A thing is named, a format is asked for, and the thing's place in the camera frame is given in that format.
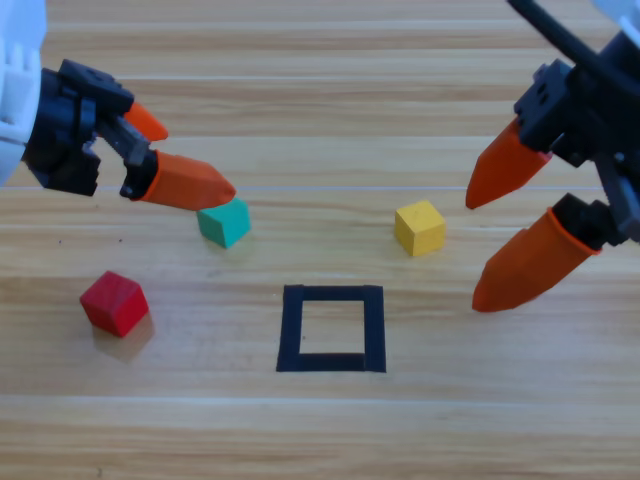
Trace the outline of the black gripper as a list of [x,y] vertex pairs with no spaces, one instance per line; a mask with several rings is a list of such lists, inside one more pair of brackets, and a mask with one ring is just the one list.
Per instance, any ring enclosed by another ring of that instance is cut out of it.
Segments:
[[127,173],[120,195],[184,210],[224,205],[235,187],[212,165],[150,149],[167,128],[110,74],[65,59],[44,68],[37,116],[23,161],[46,189],[92,196],[102,137],[122,158]]
[[526,185],[552,153],[595,164],[607,203],[567,194],[553,207],[586,246],[639,240],[639,105],[581,66],[543,66],[514,106],[516,120],[479,155],[466,191],[476,209]]

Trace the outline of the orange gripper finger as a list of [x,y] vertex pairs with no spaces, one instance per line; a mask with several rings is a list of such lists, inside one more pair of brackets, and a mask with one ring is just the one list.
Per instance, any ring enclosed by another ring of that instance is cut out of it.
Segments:
[[514,309],[567,277],[613,242],[613,217],[601,201],[565,195],[487,261],[473,294],[479,312]]

